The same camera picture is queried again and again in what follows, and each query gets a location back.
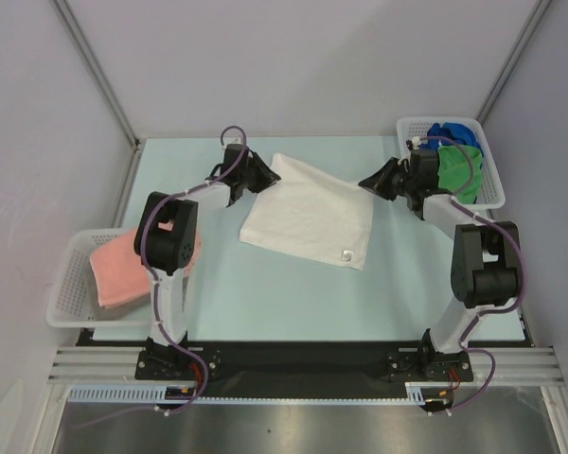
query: white vent strip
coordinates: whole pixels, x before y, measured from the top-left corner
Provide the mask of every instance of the white vent strip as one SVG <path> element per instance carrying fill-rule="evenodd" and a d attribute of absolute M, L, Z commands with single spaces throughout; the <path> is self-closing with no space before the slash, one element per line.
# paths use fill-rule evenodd
<path fill-rule="evenodd" d="M 193 386 L 192 382 L 172 386 Z M 69 393 L 69 402 L 113 404 L 177 404 L 185 400 L 165 398 L 165 385 L 76 385 Z M 423 405 L 419 387 L 406 386 L 407 397 L 390 399 L 270 399 L 201 397 L 202 404 L 252 404 L 252 405 Z"/>

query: pink cloth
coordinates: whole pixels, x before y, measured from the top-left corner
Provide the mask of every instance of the pink cloth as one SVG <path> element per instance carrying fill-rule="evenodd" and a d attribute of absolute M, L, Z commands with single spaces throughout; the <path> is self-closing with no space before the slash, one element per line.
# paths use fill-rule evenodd
<path fill-rule="evenodd" d="M 91 267 L 97 281 L 98 303 L 102 307 L 117 307 L 150 293 L 150 278 L 134 253 L 136 229 L 114 238 L 91 253 Z M 196 233 L 193 255 L 186 276 L 200 255 L 200 234 Z"/>

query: white cloth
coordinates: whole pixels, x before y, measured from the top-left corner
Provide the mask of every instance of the white cloth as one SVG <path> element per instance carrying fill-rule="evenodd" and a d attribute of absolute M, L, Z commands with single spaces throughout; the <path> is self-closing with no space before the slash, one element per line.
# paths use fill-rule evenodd
<path fill-rule="evenodd" d="M 297 257 L 361 270 L 372 229 L 373 196 L 277 153 L 282 180 L 257 196 L 240 241 Z"/>

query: white table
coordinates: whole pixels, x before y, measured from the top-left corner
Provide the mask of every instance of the white table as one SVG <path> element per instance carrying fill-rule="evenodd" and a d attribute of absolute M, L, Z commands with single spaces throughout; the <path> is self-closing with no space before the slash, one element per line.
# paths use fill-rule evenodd
<path fill-rule="evenodd" d="M 281 152 L 352 182 L 398 154 L 394 137 L 251 138 L 249 146 L 267 164 Z M 189 188 L 221 160 L 217 139 L 148 140 L 123 226 L 138 224 L 151 191 Z M 418 340 L 451 300 L 453 243 L 416 218 L 405 200 L 375 198 L 364 270 L 355 271 L 240 243 L 255 197 L 247 192 L 200 222 L 197 299 L 189 307 L 192 340 Z M 148 332 L 103 328 L 95 339 L 145 339 Z M 473 339 L 522 341 L 524 332 L 518 315 L 510 313 L 488 318 Z"/>

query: green cloth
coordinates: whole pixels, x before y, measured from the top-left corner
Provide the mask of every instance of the green cloth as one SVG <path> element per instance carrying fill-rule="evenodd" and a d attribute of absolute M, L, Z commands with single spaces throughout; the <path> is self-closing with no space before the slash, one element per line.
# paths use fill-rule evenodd
<path fill-rule="evenodd" d="M 461 203 L 474 203 L 482 187 L 482 152 L 479 148 L 462 146 L 471 157 L 473 163 L 473 181 L 470 186 L 456 197 Z M 470 167 L 463 153 L 454 145 L 440 147 L 439 154 L 439 187 L 451 192 L 459 189 L 470 178 Z"/>

